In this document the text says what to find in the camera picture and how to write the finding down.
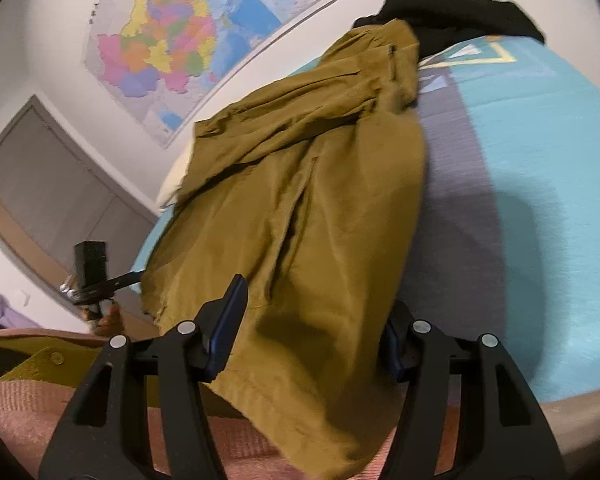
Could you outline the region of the person's left hand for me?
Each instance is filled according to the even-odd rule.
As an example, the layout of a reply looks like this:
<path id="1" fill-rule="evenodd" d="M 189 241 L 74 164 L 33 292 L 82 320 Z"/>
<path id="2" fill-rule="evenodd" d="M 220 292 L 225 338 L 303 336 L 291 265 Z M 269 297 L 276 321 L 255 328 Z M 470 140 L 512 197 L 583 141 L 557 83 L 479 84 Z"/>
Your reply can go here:
<path id="1" fill-rule="evenodd" d="M 125 333 L 121 309 L 115 301 L 110 302 L 105 312 L 99 306 L 84 306 L 81 314 L 88 331 L 94 336 L 110 338 Z"/>

